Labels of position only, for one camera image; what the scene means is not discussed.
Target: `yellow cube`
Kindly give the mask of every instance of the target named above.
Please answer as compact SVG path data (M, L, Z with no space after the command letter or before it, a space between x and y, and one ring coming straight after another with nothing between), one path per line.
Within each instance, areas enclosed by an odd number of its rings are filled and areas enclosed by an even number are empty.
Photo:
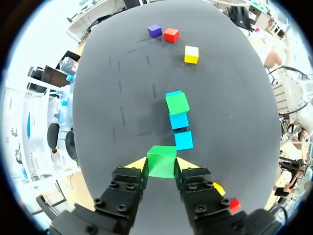
M185 63L196 64L199 60L199 48L185 46Z
M220 193L220 195L222 197L224 197L224 195L226 194L225 190L223 189L222 186L220 186L218 183L213 183L214 188L216 188L216 190Z

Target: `block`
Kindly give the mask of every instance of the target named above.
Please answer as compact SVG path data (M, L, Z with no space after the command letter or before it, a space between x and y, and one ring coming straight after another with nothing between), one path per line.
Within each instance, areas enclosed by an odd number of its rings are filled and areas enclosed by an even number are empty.
M149 176L174 178L175 146L154 145L147 153Z
M179 164L181 172L182 172L182 170L187 169L187 168L200 168L199 166L194 165L194 164L192 164L192 163L190 163L190 162L188 162L182 158L176 157L176 159L177 159L177 162Z
M240 202L236 198L233 198L229 203L229 209L231 213L238 212L241 209Z
M148 32L149 32L151 37L156 38L156 37L162 35L162 28L161 28L161 26L154 24L154 25L148 27Z
M185 46L185 63L196 64L199 60L199 48Z
M193 148L191 131L174 134L176 149L184 150Z
M177 29L168 28L164 31L164 40L175 43L179 38L179 31Z
M222 186L220 186L218 183L213 183L214 188L216 188L216 190L220 193L220 195L222 197L224 197L224 195L226 194L225 190L223 189Z
M140 169L140 171L142 172L146 160L147 160L147 157L144 157L142 159L139 159L136 162L133 162L133 163L130 163L129 165L124 166L124 168L133 168L133 167L135 167L136 169Z
M165 97L170 115L187 113L189 104L184 92Z
M189 126L187 114L170 115L172 130Z
M182 93L182 91L169 92L169 93L166 93L165 96L171 96L171 95L175 95L175 94L179 94L179 93Z

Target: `red cube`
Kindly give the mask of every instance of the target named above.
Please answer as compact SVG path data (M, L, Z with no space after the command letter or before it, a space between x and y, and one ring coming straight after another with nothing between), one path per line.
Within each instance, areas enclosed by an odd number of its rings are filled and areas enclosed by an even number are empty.
M229 209L233 214L236 213L241 209L240 202L236 198L232 199L229 203Z
M175 43L179 38L179 31L177 29L168 28L163 34L164 40L167 42Z

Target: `green cube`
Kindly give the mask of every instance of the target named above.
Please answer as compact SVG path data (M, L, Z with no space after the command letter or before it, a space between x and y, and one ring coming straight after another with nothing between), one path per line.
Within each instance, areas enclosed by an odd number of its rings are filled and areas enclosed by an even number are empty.
M154 145L147 153L149 176L174 178L175 146Z
M167 96L165 98L170 115L187 113L189 111L189 104L184 92Z

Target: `black monitor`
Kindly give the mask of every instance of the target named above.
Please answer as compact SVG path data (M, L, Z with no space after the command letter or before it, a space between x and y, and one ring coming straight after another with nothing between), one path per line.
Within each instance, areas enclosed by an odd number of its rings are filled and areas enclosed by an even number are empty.
M43 72L44 72L43 68L37 67L36 70L34 70L34 67L30 67L27 76L35 78L37 80L41 80ZM33 83L30 84L30 86L28 88L31 91L36 91L36 92L40 92L40 93L45 91L44 87L38 86L38 85L33 84Z
M46 66L41 80L57 87L63 87L69 84L66 78L66 74Z

